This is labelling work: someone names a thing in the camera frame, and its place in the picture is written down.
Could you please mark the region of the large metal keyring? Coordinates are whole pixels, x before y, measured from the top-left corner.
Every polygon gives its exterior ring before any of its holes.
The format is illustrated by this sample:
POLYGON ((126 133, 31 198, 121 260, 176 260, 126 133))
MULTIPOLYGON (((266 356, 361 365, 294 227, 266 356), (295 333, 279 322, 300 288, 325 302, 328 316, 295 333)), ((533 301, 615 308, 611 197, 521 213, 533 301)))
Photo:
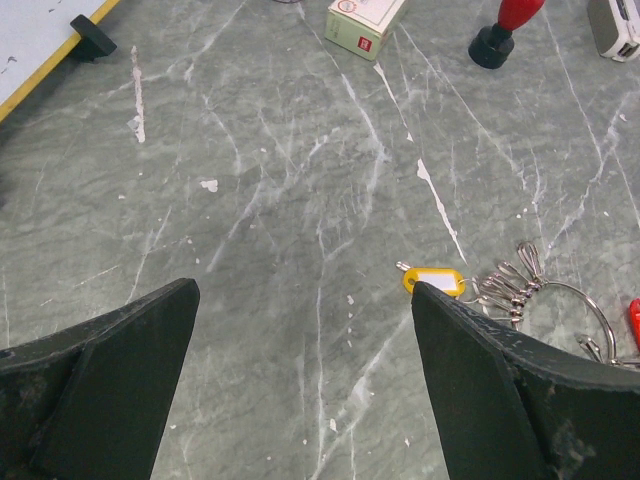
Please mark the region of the large metal keyring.
POLYGON ((522 241, 516 247, 517 262, 499 260, 489 273, 467 281, 490 317, 510 328, 534 336, 542 328, 561 326, 574 319, 578 326, 567 331, 586 358, 600 364, 639 369, 639 357, 618 353, 614 328, 596 300, 579 287, 550 277, 537 246, 522 241))

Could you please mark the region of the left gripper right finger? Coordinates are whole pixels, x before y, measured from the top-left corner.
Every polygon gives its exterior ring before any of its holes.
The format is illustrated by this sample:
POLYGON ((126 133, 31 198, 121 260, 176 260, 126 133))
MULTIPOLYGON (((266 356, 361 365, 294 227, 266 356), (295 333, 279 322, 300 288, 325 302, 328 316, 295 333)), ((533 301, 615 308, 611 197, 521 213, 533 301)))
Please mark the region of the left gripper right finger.
POLYGON ((450 478, 638 478, 638 373, 502 326, 427 283, 412 314, 450 478))

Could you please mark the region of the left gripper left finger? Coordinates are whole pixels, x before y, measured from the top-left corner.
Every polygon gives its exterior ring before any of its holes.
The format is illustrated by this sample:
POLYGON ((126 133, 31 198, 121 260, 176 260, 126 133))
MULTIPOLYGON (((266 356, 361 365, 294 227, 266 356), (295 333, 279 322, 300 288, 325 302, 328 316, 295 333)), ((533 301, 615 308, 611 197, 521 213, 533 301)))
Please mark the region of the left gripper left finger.
POLYGON ((2 478, 150 478, 199 300, 181 278, 3 349, 2 478))

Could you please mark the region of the yellow key tag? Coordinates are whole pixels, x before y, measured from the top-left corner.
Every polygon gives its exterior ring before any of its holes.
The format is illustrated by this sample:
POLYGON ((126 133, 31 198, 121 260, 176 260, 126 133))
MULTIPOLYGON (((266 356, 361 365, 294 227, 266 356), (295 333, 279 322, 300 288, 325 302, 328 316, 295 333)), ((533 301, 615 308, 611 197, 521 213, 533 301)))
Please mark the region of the yellow key tag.
POLYGON ((448 268, 412 267, 404 272, 402 282, 410 294, 418 282, 428 283, 451 297, 460 296, 465 291, 462 275, 448 268))

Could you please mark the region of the red key tag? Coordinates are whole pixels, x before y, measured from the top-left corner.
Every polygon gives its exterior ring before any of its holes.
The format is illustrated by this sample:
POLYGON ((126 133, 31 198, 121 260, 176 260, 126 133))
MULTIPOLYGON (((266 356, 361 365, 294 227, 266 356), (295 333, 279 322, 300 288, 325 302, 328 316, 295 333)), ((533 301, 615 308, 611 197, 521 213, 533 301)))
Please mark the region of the red key tag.
POLYGON ((629 305, 629 324, 638 350, 640 350, 640 299, 635 298, 629 305))

